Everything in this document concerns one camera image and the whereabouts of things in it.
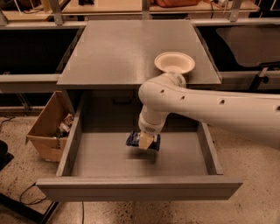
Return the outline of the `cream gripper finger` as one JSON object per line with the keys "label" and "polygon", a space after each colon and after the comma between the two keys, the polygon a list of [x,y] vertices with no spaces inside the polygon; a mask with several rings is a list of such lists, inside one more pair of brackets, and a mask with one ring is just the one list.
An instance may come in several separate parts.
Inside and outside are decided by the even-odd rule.
{"label": "cream gripper finger", "polygon": [[153,143],[153,138],[141,137],[139,140],[139,148],[141,150],[148,150],[152,143]]}

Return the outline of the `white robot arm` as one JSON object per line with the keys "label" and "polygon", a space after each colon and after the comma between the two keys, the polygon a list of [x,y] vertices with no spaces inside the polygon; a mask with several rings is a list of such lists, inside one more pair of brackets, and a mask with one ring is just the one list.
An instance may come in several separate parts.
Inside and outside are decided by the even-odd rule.
{"label": "white robot arm", "polygon": [[260,144],[280,149],[280,95],[194,90],[180,73],[163,73],[144,82],[138,125],[156,135],[170,113],[207,123]]}

